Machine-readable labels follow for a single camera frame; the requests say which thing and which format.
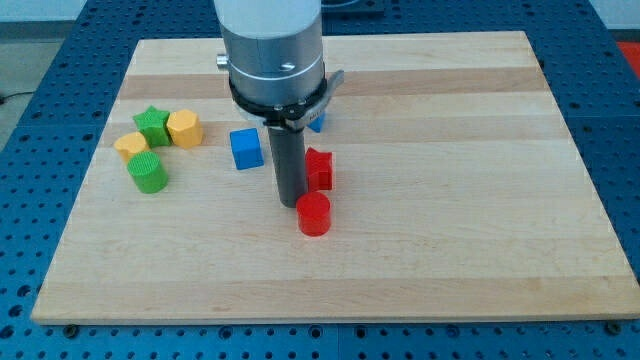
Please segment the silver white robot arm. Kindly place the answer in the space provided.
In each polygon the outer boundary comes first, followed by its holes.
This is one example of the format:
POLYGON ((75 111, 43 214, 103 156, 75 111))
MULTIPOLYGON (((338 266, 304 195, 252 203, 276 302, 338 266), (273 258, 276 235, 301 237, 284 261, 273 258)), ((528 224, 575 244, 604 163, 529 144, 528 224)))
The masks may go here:
POLYGON ((298 132, 320 117, 344 72, 326 76, 320 0, 215 0, 232 98, 267 127, 298 132))

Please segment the blue block behind arm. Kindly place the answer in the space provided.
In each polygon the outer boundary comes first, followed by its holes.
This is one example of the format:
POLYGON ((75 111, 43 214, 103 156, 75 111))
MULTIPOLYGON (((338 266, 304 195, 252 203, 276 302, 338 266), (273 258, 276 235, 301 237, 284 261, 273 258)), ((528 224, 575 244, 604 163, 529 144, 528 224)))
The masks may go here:
POLYGON ((323 112, 321 115, 319 115, 315 120, 313 120, 312 122, 310 122, 307 127, 309 129, 311 129, 312 131, 314 131, 315 133, 321 133, 322 129, 323 129, 323 125, 324 125, 324 120, 325 120, 325 116, 326 113, 323 112))

